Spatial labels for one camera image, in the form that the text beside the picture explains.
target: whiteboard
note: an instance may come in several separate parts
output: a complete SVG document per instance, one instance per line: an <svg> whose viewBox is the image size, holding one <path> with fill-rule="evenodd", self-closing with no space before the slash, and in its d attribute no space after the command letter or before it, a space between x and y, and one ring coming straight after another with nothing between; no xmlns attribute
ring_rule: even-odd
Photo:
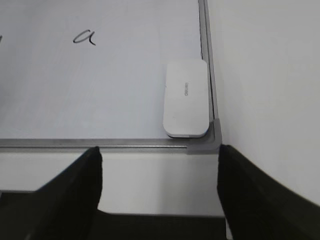
<svg viewBox="0 0 320 240"><path fill-rule="evenodd" d="M166 65L202 58L198 0L1 0L0 36L0 139L166 139Z"/></svg>

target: white surface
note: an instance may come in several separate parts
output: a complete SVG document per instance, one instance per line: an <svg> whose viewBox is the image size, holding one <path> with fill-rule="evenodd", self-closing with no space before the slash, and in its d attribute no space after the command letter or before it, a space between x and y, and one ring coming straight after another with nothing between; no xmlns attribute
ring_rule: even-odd
<svg viewBox="0 0 320 240"><path fill-rule="evenodd" d="M0 190L36 190L80 153L0 153ZM109 213L223 216L218 156L103 154L99 209Z"/></svg>
<svg viewBox="0 0 320 240"><path fill-rule="evenodd" d="M167 66L163 127L170 137L200 138L209 128L208 67L201 59Z"/></svg>
<svg viewBox="0 0 320 240"><path fill-rule="evenodd" d="M320 205L320 1L209 3L223 142Z"/></svg>
<svg viewBox="0 0 320 240"><path fill-rule="evenodd" d="M201 59L199 29L198 0L1 0L0 138L167 138L166 65Z"/></svg>

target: white eraser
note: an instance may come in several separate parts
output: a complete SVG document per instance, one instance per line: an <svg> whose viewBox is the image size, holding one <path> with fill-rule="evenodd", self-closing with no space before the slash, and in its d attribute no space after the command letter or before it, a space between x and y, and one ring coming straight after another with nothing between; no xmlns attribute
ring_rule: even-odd
<svg viewBox="0 0 320 240"><path fill-rule="evenodd" d="M201 138L209 128L207 63L201 59L167 66L163 127L173 138Z"/></svg>

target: black marker writing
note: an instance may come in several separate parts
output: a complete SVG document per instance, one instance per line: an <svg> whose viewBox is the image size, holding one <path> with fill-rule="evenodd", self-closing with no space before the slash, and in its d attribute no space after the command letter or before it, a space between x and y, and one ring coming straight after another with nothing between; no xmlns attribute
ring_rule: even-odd
<svg viewBox="0 0 320 240"><path fill-rule="evenodd" d="M86 36L85 38L82 38L82 39L79 39L82 35L86 34L86 33L90 33L91 31L90 30L85 30L83 31L82 33L80 33L78 36L76 36L74 39L73 39L73 42L75 44L79 44L79 43L82 43L84 42L85 40L89 39L89 42L92 44L92 45L96 45L94 42L92 42L91 38L92 36L95 34L95 32L93 31L89 36Z"/></svg>

